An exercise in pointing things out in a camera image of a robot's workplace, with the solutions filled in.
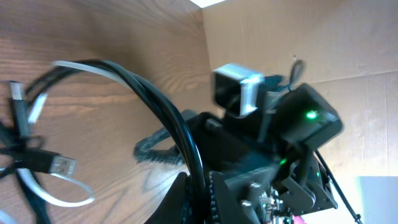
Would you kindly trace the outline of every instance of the wooden surface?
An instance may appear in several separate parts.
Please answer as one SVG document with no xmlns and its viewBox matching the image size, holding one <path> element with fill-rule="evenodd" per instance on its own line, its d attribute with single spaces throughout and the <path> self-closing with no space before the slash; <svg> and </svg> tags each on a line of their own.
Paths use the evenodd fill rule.
<svg viewBox="0 0 398 224">
<path fill-rule="evenodd" d="M 0 0 L 0 80 L 29 83 L 53 60 L 83 58 L 120 63 L 153 81 L 181 110 L 213 109 L 202 15 L 190 1 Z M 6 95 L 0 89 L 4 119 Z M 89 74 L 50 91 L 34 134 L 47 136 L 46 149 L 75 158 L 74 178 L 97 195 L 84 207 L 50 206 L 54 223 L 143 223 L 185 170 L 132 158 L 134 144 L 161 127 L 136 98 L 131 90 Z M 66 182 L 41 177 L 57 197 L 85 197 Z M 13 176 L 0 181 L 0 202 L 18 223 L 33 222 Z"/>
</svg>

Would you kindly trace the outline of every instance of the black connector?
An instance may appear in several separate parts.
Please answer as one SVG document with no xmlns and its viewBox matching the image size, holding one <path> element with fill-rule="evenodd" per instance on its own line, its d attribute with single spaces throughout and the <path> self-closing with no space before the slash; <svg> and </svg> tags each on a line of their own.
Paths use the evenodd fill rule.
<svg viewBox="0 0 398 224">
<path fill-rule="evenodd" d="M 34 172 L 59 174 L 71 177 L 75 170 L 76 161 L 61 156 L 59 153 L 40 149 L 28 149 L 16 154 L 16 166 L 30 169 Z"/>
</svg>

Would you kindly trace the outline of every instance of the led indicator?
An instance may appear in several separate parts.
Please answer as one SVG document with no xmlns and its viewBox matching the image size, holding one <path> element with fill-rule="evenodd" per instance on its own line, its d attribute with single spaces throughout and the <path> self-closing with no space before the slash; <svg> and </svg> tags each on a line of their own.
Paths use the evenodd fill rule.
<svg viewBox="0 0 398 224">
<path fill-rule="evenodd" d="M 285 162 L 287 161 L 287 159 L 282 159 L 279 163 L 279 165 L 283 165 Z"/>
<path fill-rule="evenodd" d="M 309 111 L 306 115 L 308 119 L 315 119 L 318 117 L 318 113 L 316 111 Z"/>
</svg>

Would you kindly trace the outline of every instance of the cardboard box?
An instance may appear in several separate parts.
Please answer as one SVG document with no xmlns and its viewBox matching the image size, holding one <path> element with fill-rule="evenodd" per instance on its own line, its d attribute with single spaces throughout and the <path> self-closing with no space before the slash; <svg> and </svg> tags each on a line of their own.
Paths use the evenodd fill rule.
<svg viewBox="0 0 398 224">
<path fill-rule="evenodd" d="M 320 149 L 337 175 L 398 175 L 398 1 L 227 0 L 203 9 L 211 68 L 236 62 L 288 74 L 339 112 L 345 130 Z"/>
</svg>

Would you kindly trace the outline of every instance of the usb connector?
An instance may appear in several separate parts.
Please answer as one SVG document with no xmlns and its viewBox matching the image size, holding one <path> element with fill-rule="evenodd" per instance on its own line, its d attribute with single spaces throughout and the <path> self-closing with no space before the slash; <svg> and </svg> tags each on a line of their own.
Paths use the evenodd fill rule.
<svg viewBox="0 0 398 224">
<path fill-rule="evenodd" d="M 26 168 L 34 172 L 71 177 L 76 166 L 74 159 L 63 157 L 56 152 L 40 149 L 28 149 L 17 153 L 17 156 L 19 160 L 18 168 Z"/>
<path fill-rule="evenodd" d="M 50 173 L 71 177 L 75 171 L 76 160 L 63 156 L 55 156 L 52 160 Z"/>
</svg>

